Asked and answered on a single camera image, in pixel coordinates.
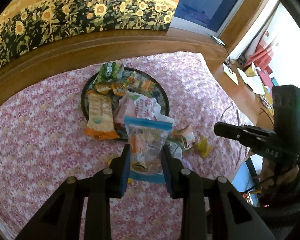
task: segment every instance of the screw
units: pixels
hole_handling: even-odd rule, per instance
[[[228,180],[227,180],[226,177],[220,176],[220,177],[218,177],[218,181],[221,182],[221,183],[226,183]]]
[[[103,174],[105,174],[105,175],[110,175],[110,174],[112,174],[112,169],[110,169],[110,168],[105,168],[105,169],[103,170]]]
[[[76,180],[77,180],[76,177],[69,177],[69,178],[67,178],[66,181],[68,184],[72,184],[72,183],[75,183]]]
[[[183,175],[190,175],[191,170],[189,170],[189,169],[182,169],[182,170],[181,170],[181,173],[182,173]]]

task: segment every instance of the white paper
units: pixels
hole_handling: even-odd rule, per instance
[[[224,63],[223,63],[223,71],[233,80],[234,83],[239,85],[236,73],[234,73],[234,71],[232,71],[232,73],[231,73],[228,66]]]
[[[256,75],[254,77],[248,77],[241,69],[237,68],[237,71],[239,72],[240,76],[243,79],[243,82],[247,85],[249,85],[253,92],[258,95],[265,95],[262,81],[259,77],[259,75]]]

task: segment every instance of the wire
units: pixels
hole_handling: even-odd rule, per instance
[[[228,67],[228,69],[229,69],[229,72],[231,73],[231,74],[233,74],[233,71],[232,71],[232,69],[230,68],[230,54],[229,54],[229,52],[228,52],[228,50],[227,50],[227,48],[225,47],[225,45],[222,45],[224,48],[225,48],[225,50],[227,51],[227,53],[228,53],[228,57],[229,57],[229,59],[228,59],[228,63],[227,62],[225,62],[225,63],[227,63],[226,65],[227,65],[227,67]]]
[[[270,121],[271,121],[271,123],[272,123],[272,125],[274,125],[274,123],[273,123],[273,121],[272,121],[272,119],[271,119],[271,117],[269,116],[269,114],[263,109],[263,108],[261,108],[262,109],[262,112],[261,113],[259,113],[259,115],[260,114],[262,114],[263,112],[265,112],[266,113],[266,115],[269,117],[269,119],[270,119]]]
[[[282,175],[284,175],[284,174],[286,174],[286,173],[288,173],[289,171],[291,171],[293,169],[293,167],[292,168],[290,168],[289,170],[287,170],[287,171],[284,171],[284,172],[282,172],[282,173],[280,173],[279,175],[273,175],[273,176],[271,176],[271,177],[268,177],[268,178],[266,178],[266,179],[264,179],[264,180],[262,180],[261,182],[259,182],[259,183],[257,183],[257,184],[255,184],[253,187],[251,187],[251,188],[249,188],[249,189],[247,189],[246,191],[244,191],[243,193],[248,193],[250,190],[252,190],[252,189],[254,189],[254,188],[256,188],[256,187],[258,187],[258,186],[260,186],[261,184],[263,184],[264,182],[266,182],[266,181],[268,181],[268,180],[270,180],[270,179],[273,179],[274,177],[276,177],[276,176],[282,176]]]

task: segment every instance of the black plate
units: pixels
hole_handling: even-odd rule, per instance
[[[151,81],[155,82],[156,85],[153,89],[151,96],[153,98],[155,98],[157,100],[158,104],[161,106],[161,114],[163,114],[165,116],[169,116],[170,106],[169,106],[169,100],[168,100],[167,94],[163,90],[162,86],[160,86],[160,84],[152,76],[149,76],[148,74],[146,74],[140,70],[125,67],[122,79],[127,79],[134,71],[137,73],[136,78],[138,78],[138,75],[141,75],[141,76],[146,77],[146,78],[150,79]],[[82,89],[82,93],[81,93],[81,109],[82,109],[83,115],[86,118],[86,120],[89,119],[89,101],[88,101],[87,91],[94,90],[93,81],[95,80],[97,75],[98,75],[98,73],[96,73],[91,78],[89,78],[87,83],[84,85],[84,87]],[[108,96],[112,99],[112,112],[113,112],[118,107],[118,101],[122,97],[116,96],[115,94],[113,94],[111,92],[109,92],[106,96]],[[127,135],[127,132],[125,129],[124,130],[115,129],[115,130],[120,137],[118,140],[128,141],[128,135]]]

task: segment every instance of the pink tablecloth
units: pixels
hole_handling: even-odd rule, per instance
[[[153,76],[166,91],[177,128],[193,122],[196,136],[213,146],[202,158],[184,157],[194,171],[216,178],[231,174],[247,154],[236,141],[217,137],[218,121],[243,124],[245,116],[213,78],[201,54],[176,52],[122,60]],[[100,67],[62,73],[26,88],[0,107],[0,223],[15,237],[68,177],[92,176],[121,153],[123,143],[97,141],[82,133],[85,82]],[[182,201],[164,184],[133,181],[122,199],[111,199],[113,239],[178,239]]]

